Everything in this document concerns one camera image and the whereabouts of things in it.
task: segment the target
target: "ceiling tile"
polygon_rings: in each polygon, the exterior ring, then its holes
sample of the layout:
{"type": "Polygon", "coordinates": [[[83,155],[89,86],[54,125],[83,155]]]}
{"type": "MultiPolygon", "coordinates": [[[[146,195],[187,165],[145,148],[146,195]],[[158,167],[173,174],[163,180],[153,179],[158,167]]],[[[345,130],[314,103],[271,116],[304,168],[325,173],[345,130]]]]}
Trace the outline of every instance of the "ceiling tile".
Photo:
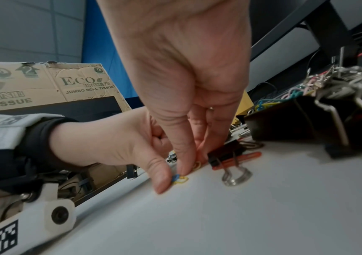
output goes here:
{"type": "Polygon", "coordinates": [[[51,14],[0,0],[0,47],[55,53],[51,14]]]}
{"type": "Polygon", "coordinates": [[[56,55],[0,49],[0,62],[46,62],[46,61],[57,61],[56,55]]]}
{"type": "Polygon", "coordinates": [[[81,57],[71,57],[59,55],[59,62],[81,63],[81,57]]]}
{"type": "Polygon", "coordinates": [[[56,32],[59,54],[81,56],[84,23],[56,15],[56,32]]]}
{"type": "Polygon", "coordinates": [[[84,20],[85,0],[53,0],[55,12],[84,20]]]}
{"type": "Polygon", "coordinates": [[[20,3],[26,3],[26,4],[29,4],[29,5],[38,6],[38,7],[42,7],[42,8],[50,10],[50,2],[49,2],[49,0],[15,0],[15,1],[20,2],[20,3]]]}

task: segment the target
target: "black sleeve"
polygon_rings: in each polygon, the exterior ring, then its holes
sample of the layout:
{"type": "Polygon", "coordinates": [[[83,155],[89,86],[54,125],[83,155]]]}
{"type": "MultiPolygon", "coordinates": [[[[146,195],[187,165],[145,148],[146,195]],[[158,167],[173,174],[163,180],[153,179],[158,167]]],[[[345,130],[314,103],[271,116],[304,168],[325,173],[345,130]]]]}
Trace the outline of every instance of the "black sleeve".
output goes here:
{"type": "Polygon", "coordinates": [[[53,129],[65,122],[77,122],[66,117],[43,118],[40,122],[28,127],[25,136],[16,148],[18,156],[31,158],[37,167],[37,172],[51,170],[82,171],[88,167],[74,166],[56,157],[49,146],[49,136],[53,129]]]}

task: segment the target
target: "wrist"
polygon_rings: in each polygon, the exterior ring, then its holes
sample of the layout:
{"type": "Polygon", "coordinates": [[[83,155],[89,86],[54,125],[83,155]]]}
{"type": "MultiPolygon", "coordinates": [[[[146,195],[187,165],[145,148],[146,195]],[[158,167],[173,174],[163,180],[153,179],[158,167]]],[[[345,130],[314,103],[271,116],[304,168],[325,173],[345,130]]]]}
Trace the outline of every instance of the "wrist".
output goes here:
{"type": "Polygon", "coordinates": [[[88,123],[67,122],[56,126],[49,136],[49,146],[61,161],[88,166],[97,163],[95,144],[88,123]]]}

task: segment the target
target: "recycling logo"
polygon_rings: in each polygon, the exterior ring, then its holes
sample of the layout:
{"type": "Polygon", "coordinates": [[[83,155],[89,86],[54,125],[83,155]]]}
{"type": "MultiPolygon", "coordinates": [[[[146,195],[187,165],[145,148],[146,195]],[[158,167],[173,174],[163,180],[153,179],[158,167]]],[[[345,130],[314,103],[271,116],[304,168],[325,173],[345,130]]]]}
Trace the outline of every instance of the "recycling logo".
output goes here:
{"type": "Polygon", "coordinates": [[[98,74],[102,74],[104,71],[99,67],[94,67],[94,71],[98,74]]]}
{"type": "Polygon", "coordinates": [[[11,72],[5,68],[0,67],[0,78],[7,78],[11,76],[11,72]]]}
{"type": "Polygon", "coordinates": [[[39,71],[39,69],[33,66],[20,66],[16,71],[22,71],[27,78],[38,78],[37,71],[39,71]]]}

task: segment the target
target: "colorful paper clip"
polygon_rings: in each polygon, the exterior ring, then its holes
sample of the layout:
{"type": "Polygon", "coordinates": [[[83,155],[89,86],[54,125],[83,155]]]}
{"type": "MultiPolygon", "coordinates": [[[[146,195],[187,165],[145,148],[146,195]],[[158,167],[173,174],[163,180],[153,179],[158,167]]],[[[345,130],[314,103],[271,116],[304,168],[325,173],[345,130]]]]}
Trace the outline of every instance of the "colorful paper clip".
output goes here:
{"type": "Polygon", "coordinates": [[[186,176],[180,176],[179,174],[176,174],[172,177],[172,184],[183,184],[185,183],[187,180],[189,180],[188,177],[186,176]]]}
{"type": "MultiPolygon", "coordinates": [[[[242,163],[242,162],[254,159],[254,158],[259,158],[260,156],[262,156],[262,152],[260,152],[260,151],[249,153],[249,154],[243,154],[243,155],[240,155],[237,157],[237,161],[239,163],[242,163]]],[[[235,160],[233,158],[230,158],[230,159],[224,160],[221,165],[212,167],[212,169],[220,170],[220,169],[223,169],[224,167],[229,168],[232,166],[235,166],[235,160]]]]}

